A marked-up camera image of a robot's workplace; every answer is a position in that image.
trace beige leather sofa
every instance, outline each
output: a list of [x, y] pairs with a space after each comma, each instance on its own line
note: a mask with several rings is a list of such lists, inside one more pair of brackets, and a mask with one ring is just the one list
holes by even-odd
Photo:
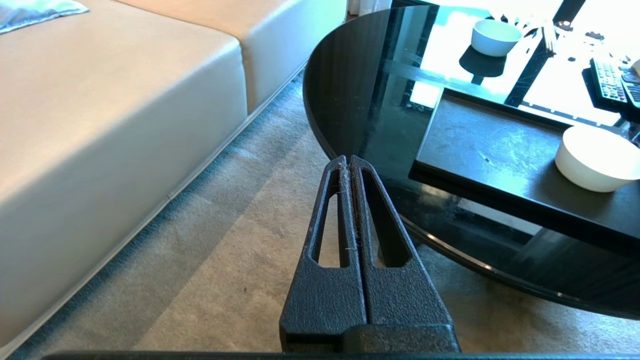
[[0, 37], [0, 359], [338, 26], [346, 0], [80, 0]]

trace white ceramic bowl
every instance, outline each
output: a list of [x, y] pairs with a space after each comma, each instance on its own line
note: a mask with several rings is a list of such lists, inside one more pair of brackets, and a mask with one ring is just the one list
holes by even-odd
[[471, 47], [488, 56], [505, 56], [522, 38], [514, 25], [497, 20], [480, 20], [471, 34]]
[[640, 149], [607, 130], [574, 126], [564, 132], [556, 166], [580, 187], [613, 192], [640, 179]]

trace throw pillow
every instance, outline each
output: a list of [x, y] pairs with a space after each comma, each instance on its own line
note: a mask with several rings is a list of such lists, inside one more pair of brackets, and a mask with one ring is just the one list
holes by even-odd
[[0, 34], [87, 11], [71, 0], [0, 0]]

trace beige carpet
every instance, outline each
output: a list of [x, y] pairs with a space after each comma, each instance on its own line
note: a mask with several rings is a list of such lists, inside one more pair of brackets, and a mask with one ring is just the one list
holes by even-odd
[[[327, 161], [298, 77], [10, 359], [71, 349], [279, 351], [278, 318]], [[323, 261], [336, 262], [335, 241], [326, 248]], [[640, 322], [540, 300], [419, 252], [466, 352], [640, 352]]]

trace black glass tabletop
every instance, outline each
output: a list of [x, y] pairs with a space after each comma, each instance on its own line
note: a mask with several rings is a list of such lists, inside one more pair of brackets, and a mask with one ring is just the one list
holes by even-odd
[[[623, 55], [609, 54], [584, 33], [567, 33], [550, 58], [533, 31], [505, 58], [489, 58], [469, 45], [474, 23], [489, 16], [410, 6], [337, 28], [316, 47], [305, 73], [314, 134], [330, 158], [355, 154], [375, 166], [415, 241], [539, 297], [640, 318], [637, 254], [570, 238], [409, 178], [443, 87], [569, 125], [633, 130], [620, 113], [593, 106], [588, 76], [591, 57]], [[465, 131], [483, 136], [483, 129]]]

